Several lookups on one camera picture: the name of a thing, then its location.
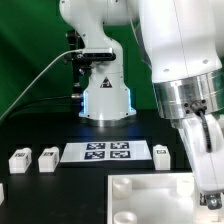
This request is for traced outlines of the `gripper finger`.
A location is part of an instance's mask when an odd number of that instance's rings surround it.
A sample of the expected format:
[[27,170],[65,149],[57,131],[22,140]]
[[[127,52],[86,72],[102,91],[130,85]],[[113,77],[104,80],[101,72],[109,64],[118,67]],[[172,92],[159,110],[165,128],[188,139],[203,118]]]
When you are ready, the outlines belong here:
[[221,194],[207,194],[205,196],[207,207],[210,210],[220,209],[222,207]]

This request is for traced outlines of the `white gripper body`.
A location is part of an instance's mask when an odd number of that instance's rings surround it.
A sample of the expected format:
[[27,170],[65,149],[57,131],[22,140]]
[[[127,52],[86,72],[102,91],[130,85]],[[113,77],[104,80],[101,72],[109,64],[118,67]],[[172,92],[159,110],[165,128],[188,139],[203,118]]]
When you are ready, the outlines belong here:
[[207,152],[202,120],[198,116],[172,120],[171,125],[179,132],[198,189],[202,194],[224,192],[224,135],[212,114],[205,116],[212,151]]

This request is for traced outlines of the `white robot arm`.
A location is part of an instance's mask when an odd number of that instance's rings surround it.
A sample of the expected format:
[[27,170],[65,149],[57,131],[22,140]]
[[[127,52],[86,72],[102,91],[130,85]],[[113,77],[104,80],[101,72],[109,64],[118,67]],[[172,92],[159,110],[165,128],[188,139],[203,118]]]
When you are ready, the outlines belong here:
[[135,111],[123,82],[123,50],[106,25],[138,22],[161,117],[179,131],[199,191],[219,209],[224,194],[224,135],[214,112],[224,108],[224,46],[216,28],[223,0],[60,0],[62,18],[84,42],[74,58],[90,70],[80,117],[116,123]]

